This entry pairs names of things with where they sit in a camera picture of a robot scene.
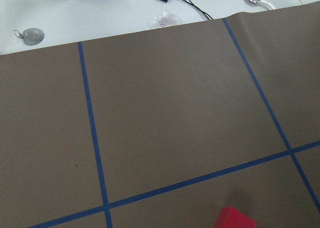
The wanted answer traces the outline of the clear plastic bag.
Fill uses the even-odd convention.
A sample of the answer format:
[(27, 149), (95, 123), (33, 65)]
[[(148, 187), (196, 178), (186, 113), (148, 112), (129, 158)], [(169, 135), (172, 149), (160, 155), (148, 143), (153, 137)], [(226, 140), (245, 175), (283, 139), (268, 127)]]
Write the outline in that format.
[(179, 16), (172, 14), (168, 10), (163, 10), (157, 15), (153, 16), (147, 21), (147, 26), (149, 29), (159, 29), (172, 26), (182, 25), (184, 22)]

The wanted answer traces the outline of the round metal disc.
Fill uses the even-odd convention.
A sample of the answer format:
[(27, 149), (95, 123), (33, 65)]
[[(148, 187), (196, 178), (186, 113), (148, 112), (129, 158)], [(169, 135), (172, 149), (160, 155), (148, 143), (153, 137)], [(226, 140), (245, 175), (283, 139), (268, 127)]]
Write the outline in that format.
[(22, 40), (22, 43), (27, 46), (35, 46), (41, 43), (45, 38), (45, 33), (39, 28), (28, 28), (23, 32), (15, 29), (13, 31), (14, 35)]

